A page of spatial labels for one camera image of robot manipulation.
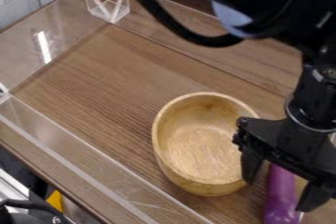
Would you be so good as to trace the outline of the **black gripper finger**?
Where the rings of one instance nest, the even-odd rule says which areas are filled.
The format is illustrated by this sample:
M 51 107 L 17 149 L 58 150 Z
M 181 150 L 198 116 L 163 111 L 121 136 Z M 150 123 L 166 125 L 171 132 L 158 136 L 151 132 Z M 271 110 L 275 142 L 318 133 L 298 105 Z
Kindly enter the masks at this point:
M 310 212 L 321 207 L 335 196 L 335 186 L 333 184 L 315 184 L 310 182 L 302 192 L 297 210 Z
M 253 184 L 265 162 L 265 157 L 253 149 L 245 149 L 242 152 L 242 177 L 249 184 Z

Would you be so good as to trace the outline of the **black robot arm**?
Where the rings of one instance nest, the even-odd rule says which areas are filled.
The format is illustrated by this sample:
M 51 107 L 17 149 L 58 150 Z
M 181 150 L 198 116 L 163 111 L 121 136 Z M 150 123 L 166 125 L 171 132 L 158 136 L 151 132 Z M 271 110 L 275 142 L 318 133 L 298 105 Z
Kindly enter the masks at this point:
M 211 0 L 227 31 L 273 37 L 302 52 L 302 72 L 283 120 L 238 119 L 233 142 L 242 173 L 255 179 L 266 161 L 307 180 L 297 209 L 310 212 L 336 198 L 336 0 Z

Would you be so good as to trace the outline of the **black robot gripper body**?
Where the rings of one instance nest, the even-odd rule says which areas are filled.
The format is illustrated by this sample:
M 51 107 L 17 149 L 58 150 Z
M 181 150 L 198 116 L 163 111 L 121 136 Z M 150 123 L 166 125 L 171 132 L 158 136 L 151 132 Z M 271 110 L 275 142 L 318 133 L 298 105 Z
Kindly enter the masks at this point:
M 267 120 L 241 117 L 233 142 L 239 150 L 253 149 L 307 183 L 333 184 L 336 198 L 336 99 L 299 101 L 286 105 L 287 118 Z

